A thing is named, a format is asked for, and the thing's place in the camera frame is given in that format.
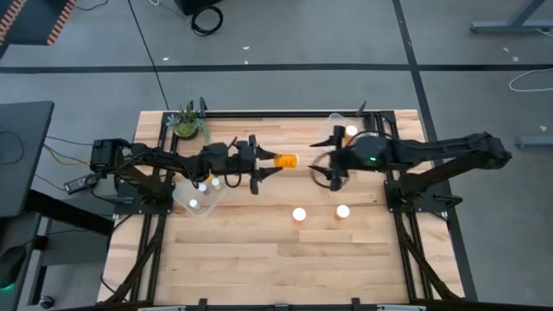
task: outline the black bag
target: black bag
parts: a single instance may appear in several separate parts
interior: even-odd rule
[[[181,9],[184,15],[194,14],[199,8],[214,5],[222,0],[175,0],[176,5]]]

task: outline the white cable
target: white cable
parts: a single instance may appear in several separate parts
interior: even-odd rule
[[[549,32],[542,31],[541,29],[536,29],[536,31],[539,32],[542,35],[547,35],[548,37],[553,38],[553,35],[550,34]],[[518,79],[521,79],[521,78],[523,78],[527,75],[531,75],[531,74],[534,74],[534,73],[545,73],[545,72],[548,72],[548,71],[553,71],[553,68],[532,70],[532,71],[529,71],[528,73],[523,73],[523,74],[519,75],[517,78],[512,79],[511,82],[509,82],[509,88],[511,89],[511,91],[514,91],[514,92],[548,92],[548,91],[553,91],[553,87],[544,88],[544,89],[530,89],[530,90],[522,90],[522,89],[516,89],[516,88],[512,87],[512,84],[515,83],[515,81],[517,81]]]

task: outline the green light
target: green light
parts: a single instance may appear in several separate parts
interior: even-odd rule
[[[5,287],[3,289],[0,289],[0,291],[7,291],[7,290],[12,290],[16,287],[16,284],[15,283],[12,283],[11,285],[9,285],[8,287]]]

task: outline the wood grain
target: wood grain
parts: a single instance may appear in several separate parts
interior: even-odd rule
[[[403,139],[424,139],[416,111],[396,111],[396,116]],[[143,112],[135,142],[156,146],[161,118],[162,112]],[[298,154],[300,165],[264,181],[257,196],[250,194],[245,178],[206,219],[175,205],[165,227],[157,305],[195,305],[202,297],[210,304],[223,305],[334,304],[350,303],[352,297],[363,303],[408,301],[394,221],[385,206],[385,176],[354,172],[338,193],[317,187],[308,177],[308,165],[322,152],[309,145],[323,140],[325,120],[208,121],[213,142],[229,143],[235,136],[246,139],[254,133],[264,149]],[[169,133],[166,146],[171,137]],[[179,143],[179,154],[196,154],[203,139],[199,134],[191,142]],[[429,167],[424,163],[414,170]],[[142,170],[151,172],[151,168]],[[334,218],[339,204],[351,208],[351,216],[342,221]],[[299,206],[308,213],[302,224],[291,218]],[[462,295],[446,224],[428,214],[418,219],[427,259],[443,281]],[[113,287],[123,281],[136,260],[142,222],[141,216],[133,216],[113,236],[104,273]],[[418,269],[413,270],[420,296]],[[141,297],[145,297],[148,275],[143,276]],[[109,295],[102,288],[99,299]]]

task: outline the wooden table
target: wooden table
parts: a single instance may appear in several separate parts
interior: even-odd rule
[[[400,137],[422,141],[417,112],[395,112]],[[254,133],[266,150],[298,154],[300,165],[264,181],[257,196],[250,194],[245,178],[206,219],[175,205],[165,227],[156,305],[197,305],[200,298],[208,298],[210,305],[349,304],[352,297],[362,303],[408,302],[394,220],[385,204],[385,175],[354,172],[336,193],[308,177],[308,165],[321,153],[309,145],[322,140],[324,117],[208,120],[213,142],[229,143]],[[155,147],[161,121],[161,111],[143,112],[135,143]],[[166,146],[171,137],[168,133]],[[200,134],[179,143],[178,152],[196,154],[202,145]],[[415,170],[428,168],[424,163]],[[351,208],[351,216],[342,221],[334,218],[339,204]],[[291,218],[299,206],[308,213],[300,225]],[[450,289],[463,295],[446,223],[427,213],[419,213],[418,221],[429,263]],[[143,216],[135,215],[113,235],[104,272],[113,288],[136,261],[142,224]],[[421,297],[418,269],[413,272]],[[148,276],[147,267],[142,298]],[[99,300],[110,294],[102,287]]]

